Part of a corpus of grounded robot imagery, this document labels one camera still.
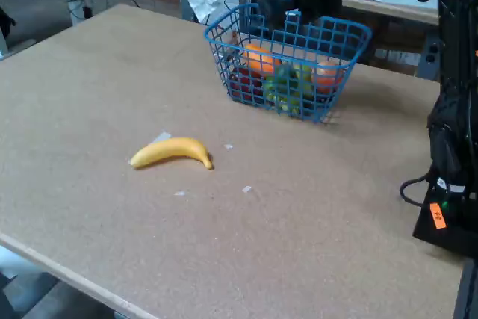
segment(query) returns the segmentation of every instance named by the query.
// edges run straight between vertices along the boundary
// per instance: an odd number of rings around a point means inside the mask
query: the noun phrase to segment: black mount
[[[432,165],[414,236],[478,258],[477,0],[438,0],[438,15],[441,90],[428,118]],[[436,228],[430,203],[446,228]]]

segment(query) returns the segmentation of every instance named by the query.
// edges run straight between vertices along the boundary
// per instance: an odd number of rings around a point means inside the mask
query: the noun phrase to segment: blue wire basket
[[[239,5],[205,30],[233,100],[315,123],[337,102],[371,36],[365,25],[327,16],[301,25],[298,11],[271,31],[258,4]]]

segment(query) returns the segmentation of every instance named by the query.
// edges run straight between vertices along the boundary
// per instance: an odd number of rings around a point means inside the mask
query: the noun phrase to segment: white debris
[[[155,140],[152,141],[152,143],[161,142],[167,140],[168,138],[171,138],[171,134],[169,132],[161,132],[159,136],[157,136]]]

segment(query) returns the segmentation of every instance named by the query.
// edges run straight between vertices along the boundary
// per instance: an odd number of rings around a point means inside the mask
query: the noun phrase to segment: orange label
[[[430,212],[432,212],[433,222],[435,222],[436,229],[447,228],[443,214],[441,213],[441,208],[438,203],[430,203]]]

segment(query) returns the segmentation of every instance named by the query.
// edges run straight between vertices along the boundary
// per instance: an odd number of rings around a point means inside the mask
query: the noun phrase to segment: yellow banana
[[[173,137],[151,143],[137,152],[129,161],[134,168],[144,167],[165,158],[186,156],[201,161],[208,170],[213,168],[205,146],[194,138]]]

